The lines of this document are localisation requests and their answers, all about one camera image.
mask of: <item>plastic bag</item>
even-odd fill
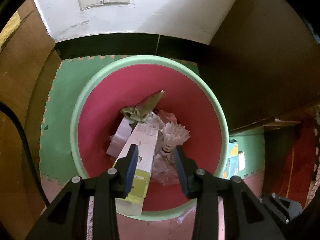
[[[172,113],[168,113],[168,112],[163,111],[163,110],[160,110],[160,109],[157,109],[155,112],[156,112],[157,116],[158,116],[164,123],[167,123],[167,122],[178,123],[176,116],[175,116],[174,114],[172,114]]]
[[[159,132],[155,157],[152,164],[151,177],[154,181],[162,184],[163,186],[177,185],[179,184],[179,178],[174,164],[170,164],[169,161],[160,153],[163,145],[163,138],[163,134]]]

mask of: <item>green foam mat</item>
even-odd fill
[[[244,179],[245,175],[250,177],[251,173],[264,171],[265,142],[263,127],[231,135],[231,139],[237,140],[238,150],[244,152],[245,168],[238,172],[238,176]]]
[[[98,71],[124,57],[127,56],[83,57],[61,63],[52,82],[41,124],[39,169],[49,180],[55,178],[63,184],[78,175],[70,146],[70,121],[77,98]],[[199,75],[196,63],[173,60]]]

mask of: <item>trash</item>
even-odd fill
[[[134,121],[124,117],[116,131],[116,133],[111,136],[111,142],[107,150],[107,154],[112,157],[117,158],[122,151],[125,143],[129,139],[130,134],[132,133],[131,123]]]
[[[159,109],[155,110],[154,112],[164,123],[168,123],[168,122],[178,123],[176,116],[172,113],[168,113],[166,111],[159,110]]]
[[[177,224],[181,225],[184,219],[191,213],[196,212],[196,202],[193,202],[179,217],[177,217]]]
[[[120,112],[129,120],[144,122],[149,113],[156,107],[163,94],[164,91],[161,90],[143,100],[137,106],[126,106]]]
[[[184,126],[174,122],[166,123],[161,131],[164,135],[164,142],[160,152],[168,159],[169,162],[172,162],[173,157],[171,155],[171,151],[177,145],[185,143],[189,139],[190,133]]]
[[[128,141],[131,142],[131,135],[136,130],[136,128],[132,128],[132,124],[136,124],[138,122],[136,126],[138,127],[143,126],[141,123],[146,124],[152,120],[156,124],[158,134],[154,158],[152,161],[152,170],[150,171],[151,177],[154,181],[162,184],[163,186],[170,186],[179,184],[179,178],[174,165],[173,154],[171,152],[174,147],[186,142],[190,137],[190,134],[184,126],[177,124],[177,118],[173,113],[168,113],[159,109],[154,110],[157,115],[152,112],[163,94],[164,91],[161,90],[160,92],[151,95],[137,106],[127,106],[121,109],[121,113],[124,114],[124,117],[115,135],[111,136],[111,142],[108,147],[107,154],[110,155],[110,159],[114,163],[114,158],[122,156],[122,150],[125,150],[125,145],[127,145]],[[121,208],[118,208],[120,213],[122,212],[125,215],[129,215],[130,213],[134,213],[136,215],[139,213],[141,211],[140,207],[142,206],[141,203],[143,202],[143,198],[138,199],[138,201],[136,200],[136,198],[134,200],[130,198],[126,199],[126,201],[129,201],[132,204],[117,201],[117,203],[121,205]]]
[[[139,122],[136,125],[117,158],[118,160],[125,157],[130,145],[136,144],[138,146],[139,157],[132,189],[124,200],[116,201],[116,210],[120,214],[141,216],[142,204],[150,181],[158,133],[159,123],[157,116],[151,113],[145,122]]]
[[[181,124],[166,123],[159,133],[152,165],[151,177],[163,186],[179,184],[178,174],[174,165],[174,147],[181,145],[190,137],[189,131]]]

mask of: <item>black object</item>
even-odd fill
[[[0,239],[1,240],[14,240],[9,232],[5,229],[4,225],[0,221]]]
[[[271,215],[240,177],[220,179],[198,169],[181,146],[176,147],[174,158],[183,193],[187,198],[197,199],[192,240],[218,239],[218,196],[223,199],[226,240],[285,239]]]
[[[154,55],[158,35],[148,33],[97,34],[57,42],[61,59],[96,55]]]
[[[39,191],[39,194],[40,194],[44,204],[46,206],[48,206],[50,204],[50,202],[49,202],[47,196],[45,195],[45,193],[44,193],[44,191],[42,189],[40,180],[39,180],[37,172],[36,172],[36,168],[33,165],[32,156],[31,156],[31,152],[30,152],[27,136],[26,136],[26,134],[24,132],[24,129],[23,129],[18,117],[16,116],[16,114],[5,103],[3,103],[1,101],[0,101],[0,111],[3,112],[5,115],[7,115],[11,119],[11,121],[14,124],[14,126],[18,130],[20,139],[22,141],[22,148],[23,148],[23,151],[24,151],[24,153],[26,155],[28,166],[30,168],[31,175],[33,177],[33,181],[36,184],[36,187],[37,187],[37,189]]]
[[[187,198],[197,199],[192,240],[218,239],[218,197],[223,200],[226,240],[302,240],[316,233],[319,189],[301,213],[299,203],[274,193],[256,198],[238,176],[220,179],[199,169],[194,160],[185,156],[181,146],[175,148],[174,158],[183,193]],[[85,240],[91,196],[94,196],[92,240],[119,240],[115,198],[125,198],[130,192],[137,162],[138,147],[131,145],[127,156],[100,176],[85,180],[73,177],[26,240]]]
[[[73,177],[36,222],[26,240],[86,240],[89,200],[94,196],[92,239],[118,240],[115,198],[131,191],[138,162],[138,147],[132,144],[119,159],[98,177]]]

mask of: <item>red carpet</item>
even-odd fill
[[[300,138],[288,153],[273,192],[305,205],[314,168],[316,144],[314,120],[304,120]]]

